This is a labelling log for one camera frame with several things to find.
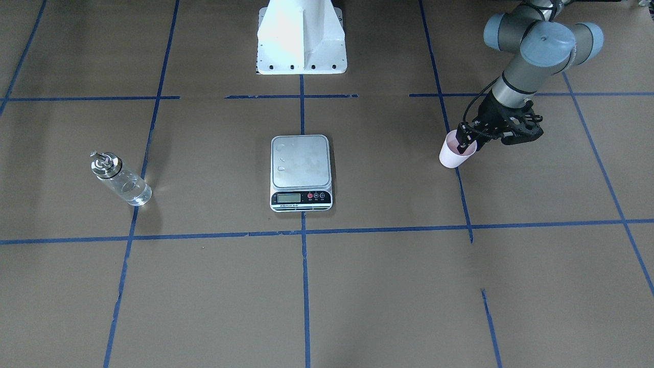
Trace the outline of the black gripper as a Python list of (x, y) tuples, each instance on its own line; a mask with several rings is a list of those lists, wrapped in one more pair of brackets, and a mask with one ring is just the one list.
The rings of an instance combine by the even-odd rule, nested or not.
[(469, 155), (491, 140), (499, 139), (504, 145), (533, 142), (544, 135), (540, 125), (543, 117), (533, 111), (533, 101), (527, 100), (521, 108), (509, 108), (490, 93), (484, 99), (473, 128), (461, 122), (456, 128), (456, 153)]

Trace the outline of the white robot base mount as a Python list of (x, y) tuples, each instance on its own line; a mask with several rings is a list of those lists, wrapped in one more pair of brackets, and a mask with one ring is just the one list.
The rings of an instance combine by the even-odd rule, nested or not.
[(343, 12), (332, 1), (270, 1), (259, 10), (255, 70), (260, 75), (345, 73)]

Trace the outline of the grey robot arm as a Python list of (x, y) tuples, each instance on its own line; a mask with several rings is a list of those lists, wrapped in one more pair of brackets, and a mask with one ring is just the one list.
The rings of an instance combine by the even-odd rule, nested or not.
[(560, 24), (555, 18), (569, 1), (521, 1), (511, 12), (493, 15), (484, 26), (486, 46), (513, 55), (501, 75), (484, 87), (474, 119), (464, 115), (455, 132), (455, 153), (479, 151), (500, 140), (504, 145), (540, 138), (542, 116), (533, 96), (549, 77), (595, 58), (604, 34), (591, 22)]

